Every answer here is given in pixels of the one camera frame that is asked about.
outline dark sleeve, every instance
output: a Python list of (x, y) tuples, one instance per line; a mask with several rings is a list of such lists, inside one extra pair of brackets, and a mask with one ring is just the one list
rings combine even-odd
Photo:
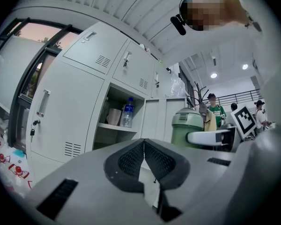
[(225, 110), (222, 106), (221, 106), (221, 113), (224, 114), (225, 116), (227, 116), (226, 113), (225, 113)]

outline green shirt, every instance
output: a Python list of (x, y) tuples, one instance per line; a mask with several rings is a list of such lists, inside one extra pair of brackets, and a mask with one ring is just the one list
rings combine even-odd
[(225, 116), (227, 116), (223, 107), (220, 105), (216, 105), (215, 107), (209, 106), (209, 110), (214, 113), (216, 119), (216, 127), (219, 128), (221, 126), (221, 115), (224, 114)]

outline sky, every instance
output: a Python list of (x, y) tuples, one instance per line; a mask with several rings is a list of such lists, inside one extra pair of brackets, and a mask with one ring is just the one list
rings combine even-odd
[[(46, 25), (36, 24), (36, 23), (28, 23), (25, 27), (21, 29), (22, 38), (31, 39), (34, 41), (43, 40), (45, 37), (48, 39), (52, 38), (56, 33), (58, 33), (61, 29), (54, 28)], [(70, 43), (77, 39), (78, 35), (75, 33), (66, 34), (61, 40), (61, 47), (65, 49)]]

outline ceiling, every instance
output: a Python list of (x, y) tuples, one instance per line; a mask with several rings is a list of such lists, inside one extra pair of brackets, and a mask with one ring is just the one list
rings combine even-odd
[[(241, 77), (255, 74), (252, 67), (252, 42), (249, 37), (238, 37), (186, 58), (183, 62), (188, 66), (192, 79), (201, 86), (211, 86)], [(249, 67), (243, 70), (244, 64)]]
[[(106, 22), (145, 44), (156, 58), (164, 61), (166, 67), (183, 61), (187, 75), (204, 86), (224, 79), (249, 76), (251, 69), (241, 69), (242, 64), (251, 63), (250, 44), (244, 38), (247, 34), (245, 27), (229, 25), (212, 32), (186, 28), (187, 34), (181, 36), (170, 23), (170, 17), (179, 13), (180, 1), (20, 0), (15, 9), (55, 7)], [(216, 57), (216, 66), (211, 56)], [(218, 77), (211, 80), (210, 73), (213, 71), (217, 71)]]
[(147, 45), (152, 54), (166, 62), (167, 66), (187, 57), (173, 55), (185, 42), (202, 39), (205, 33), (190, 31), (181, 36), (171, 24), (170, 18), (179, 13), (181, 0), (20, 0), (18, 7), (60, 6), (63, 9), (80, 8), (80, 13), (97, 18)]

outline black cap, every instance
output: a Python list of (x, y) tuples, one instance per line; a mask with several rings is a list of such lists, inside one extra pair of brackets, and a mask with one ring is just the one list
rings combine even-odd
[(216, 96), (215, 96), (214, 93), (210, 93), (207, 98), (210, 99), (210, 98), (212, 98), (212, 97), (215, 97), (215, 98), (216, 98)]
[(232, 109), (233, 111), (235, 111), (235, 110), (237, 109), (237, 104), (236, 104), (236, 103), (232, 103), (232, 104), (231, 104), (231, 109)]
[(260, 105), (265, 104), (265, 102), (262, 102), (261, 100), (258, 100), (256, 103), (254, 103), (257, 107)]

